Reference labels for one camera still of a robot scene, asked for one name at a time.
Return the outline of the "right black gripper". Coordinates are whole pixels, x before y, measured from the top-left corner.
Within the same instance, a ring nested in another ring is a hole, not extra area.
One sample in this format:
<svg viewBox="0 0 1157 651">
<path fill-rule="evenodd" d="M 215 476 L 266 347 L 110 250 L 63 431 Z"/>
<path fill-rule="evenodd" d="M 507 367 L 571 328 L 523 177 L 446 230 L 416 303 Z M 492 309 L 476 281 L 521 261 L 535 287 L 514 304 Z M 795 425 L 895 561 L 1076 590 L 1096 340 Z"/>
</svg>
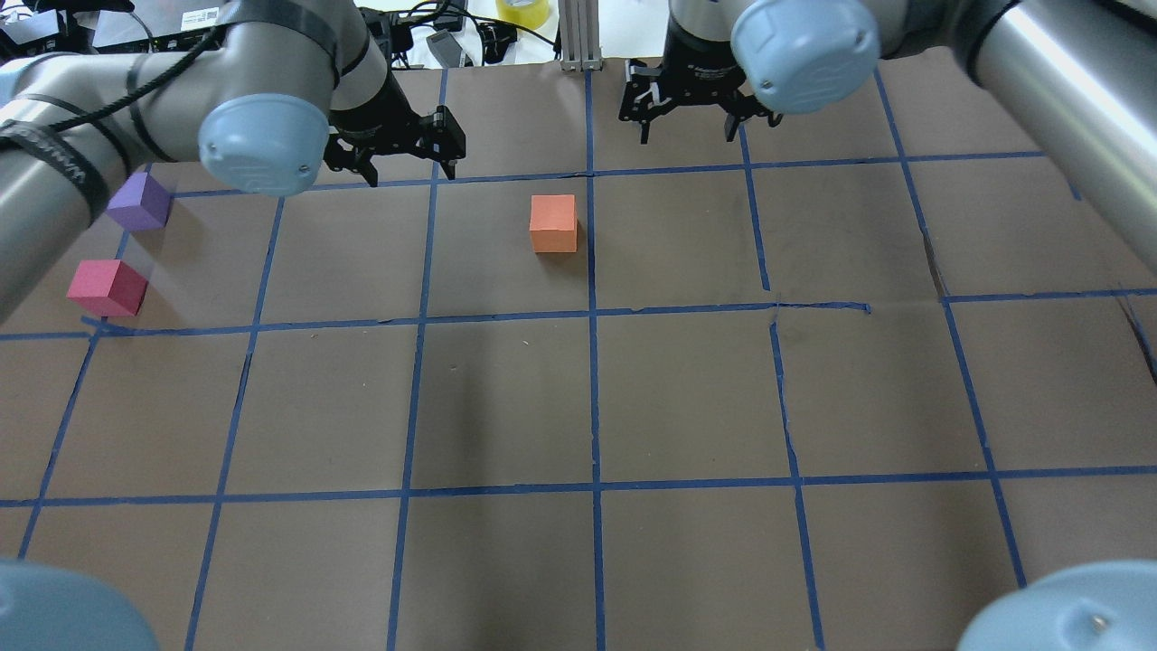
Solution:
<svg viewBox="0 0 1157 651">
<path fill-rule="evenodd" d="M 625 62 L 625 86 L 618 118 L 639 125 L 639 143 L 649 143 L 653 123 L 681 106 L 720 106 L 725 111 L 724 136 L 734 143 L 740 125 L 764 118 L 778 127 L 784 114 L 765 108 L 756 95 L 740 93 L 747 74 L 740 71 L 729 40 L 699 36 L 668 36 L 659 67 L 640 59 Z"/>
</svg>

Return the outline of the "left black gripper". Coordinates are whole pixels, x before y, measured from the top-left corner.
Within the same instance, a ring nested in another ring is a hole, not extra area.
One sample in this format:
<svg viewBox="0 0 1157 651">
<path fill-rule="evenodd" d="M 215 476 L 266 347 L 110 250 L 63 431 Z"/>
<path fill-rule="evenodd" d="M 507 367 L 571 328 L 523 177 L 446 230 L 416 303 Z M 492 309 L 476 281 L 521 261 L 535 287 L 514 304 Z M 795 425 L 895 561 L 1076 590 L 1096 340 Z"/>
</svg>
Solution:
<svg viewBox="0 0 1157 651">
<path fill-rule="evenodd" d="M 338 99 L 330 110 L 336 130 L 323 151 L 331 172 L 358 173 L 371 188 L 379 186 L 375 156 L 410 154 L 437 162 L 447 180 L 456 180 L 457 165 L 466 157 L 466 132 L 450 108 L 434 108 L 421 117 L 410 106 L 392 69 L 381 81 L 368 83 L 367 99 Z"/>
</svg>

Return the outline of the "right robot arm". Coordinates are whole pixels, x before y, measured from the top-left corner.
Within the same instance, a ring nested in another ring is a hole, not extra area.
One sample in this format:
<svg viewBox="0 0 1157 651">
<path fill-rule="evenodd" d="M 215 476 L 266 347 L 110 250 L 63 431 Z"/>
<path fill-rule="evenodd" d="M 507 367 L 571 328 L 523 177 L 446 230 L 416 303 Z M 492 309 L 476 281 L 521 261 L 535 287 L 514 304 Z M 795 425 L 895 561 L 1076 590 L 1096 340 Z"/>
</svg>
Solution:
<svg viewBox="0 0 1157 651">
<path fill-rule="evenodd" d="M 950 50 L 740 161 L 592 183 L 607 650 L 949 650 L 1154 560 L 1154 274 Z"/>
</svg>

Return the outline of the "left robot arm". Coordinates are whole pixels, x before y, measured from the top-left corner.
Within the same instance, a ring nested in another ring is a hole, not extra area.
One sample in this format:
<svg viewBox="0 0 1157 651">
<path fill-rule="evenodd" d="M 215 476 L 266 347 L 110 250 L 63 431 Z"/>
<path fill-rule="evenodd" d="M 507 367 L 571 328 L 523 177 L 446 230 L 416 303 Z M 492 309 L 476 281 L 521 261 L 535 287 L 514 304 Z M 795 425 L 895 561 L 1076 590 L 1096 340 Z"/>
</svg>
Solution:
<svg viewBox="0 0 1157 651">
<path fill-rule="evenodd" d="M 450 108 L 410 106 L 352 1 L 227 1 L 186 52 L 3 62 L 3 318 L 143 165 L 295 197 L 323 168 L 376 185 L 373 160 L 393 154 L 454 178 L 466 132 Z"/>
</svg>

